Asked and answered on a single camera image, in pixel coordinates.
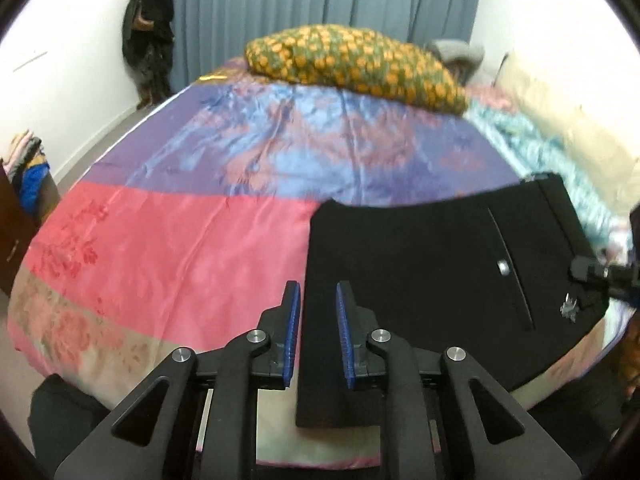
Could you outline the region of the person's hand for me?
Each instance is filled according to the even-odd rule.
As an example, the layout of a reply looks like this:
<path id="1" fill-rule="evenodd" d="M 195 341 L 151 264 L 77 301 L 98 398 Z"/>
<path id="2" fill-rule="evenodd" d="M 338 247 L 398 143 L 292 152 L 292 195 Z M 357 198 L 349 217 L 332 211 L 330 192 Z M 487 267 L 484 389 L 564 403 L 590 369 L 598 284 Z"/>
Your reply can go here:
<path id="1" fill-rule="evenodd" d="M 640 321 L 636 312 L 627 324 L 626 332 L 618 344 L 620 360 L 617 375 L 625 396 L 630 399 L 639 388 L 640 374 Z"/>

